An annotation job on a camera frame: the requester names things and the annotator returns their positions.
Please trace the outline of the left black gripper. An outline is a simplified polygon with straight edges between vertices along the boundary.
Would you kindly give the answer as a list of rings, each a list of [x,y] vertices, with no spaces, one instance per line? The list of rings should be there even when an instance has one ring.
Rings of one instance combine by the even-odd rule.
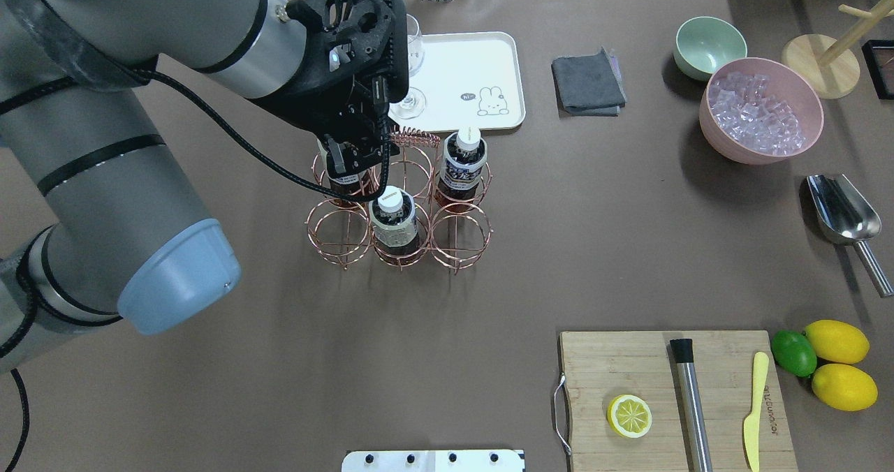
[[[274,8],[277,31],[294,24],[299,65],[262,106],[313,133],[335,177],[360,174],[393,155],[389,106],[409,90],[403,0],[290,0]]]

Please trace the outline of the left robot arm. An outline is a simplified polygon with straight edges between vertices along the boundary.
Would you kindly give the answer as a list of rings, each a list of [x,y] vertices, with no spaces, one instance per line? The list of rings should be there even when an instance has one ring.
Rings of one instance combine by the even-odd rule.
[[[166,55],[315,135],[330,172],[386,165],[409,89],[403,0],[2,0],[2,143],[57,223],[2,260],[2,371],[127,320],[160,333],[242,276],[134,89]]]

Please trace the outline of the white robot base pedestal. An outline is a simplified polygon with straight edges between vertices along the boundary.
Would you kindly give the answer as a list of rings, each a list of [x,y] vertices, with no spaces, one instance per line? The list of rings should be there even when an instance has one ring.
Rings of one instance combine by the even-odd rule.
[[[523,450],[357,450],[342,471],[526,471]]]

